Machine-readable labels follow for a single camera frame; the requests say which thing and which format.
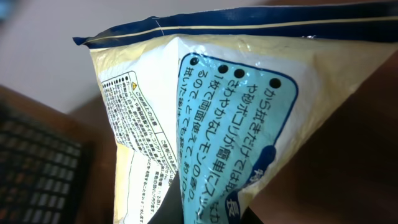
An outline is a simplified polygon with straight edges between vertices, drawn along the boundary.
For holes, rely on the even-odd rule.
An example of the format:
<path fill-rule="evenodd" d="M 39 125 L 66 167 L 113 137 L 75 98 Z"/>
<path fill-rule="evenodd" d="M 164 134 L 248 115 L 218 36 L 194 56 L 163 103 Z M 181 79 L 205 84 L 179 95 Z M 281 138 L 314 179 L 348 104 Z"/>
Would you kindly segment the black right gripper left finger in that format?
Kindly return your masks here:
<path fill-rule="evenodd" d="M 161 206 L 148 224 L 184 224 L 178 173 L 176 173 Z"/>

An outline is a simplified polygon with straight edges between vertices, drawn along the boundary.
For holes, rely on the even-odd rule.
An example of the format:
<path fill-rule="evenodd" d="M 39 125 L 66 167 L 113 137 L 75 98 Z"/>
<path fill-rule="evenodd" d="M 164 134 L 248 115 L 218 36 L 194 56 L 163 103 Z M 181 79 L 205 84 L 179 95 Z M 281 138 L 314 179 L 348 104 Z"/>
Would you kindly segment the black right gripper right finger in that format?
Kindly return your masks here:
<path fill-rule="evenodd" d="M 245 209 L 242 218 L 241 224 L 264 224 L 261 219 L 248 207 Z"/>

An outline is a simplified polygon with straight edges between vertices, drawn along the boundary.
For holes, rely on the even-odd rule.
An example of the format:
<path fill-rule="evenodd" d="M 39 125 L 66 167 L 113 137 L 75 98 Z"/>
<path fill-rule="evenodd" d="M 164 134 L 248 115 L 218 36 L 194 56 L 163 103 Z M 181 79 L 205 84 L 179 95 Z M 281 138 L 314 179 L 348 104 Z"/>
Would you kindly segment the cream snack bag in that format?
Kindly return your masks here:
<path fill-rule="evenodd" d="M 74 42 L 116 141 L 114 222 L 148 223 L 178 173 L 185 223 L 239 223 L 397 50 L 397 2 L 149 17 Z"/>

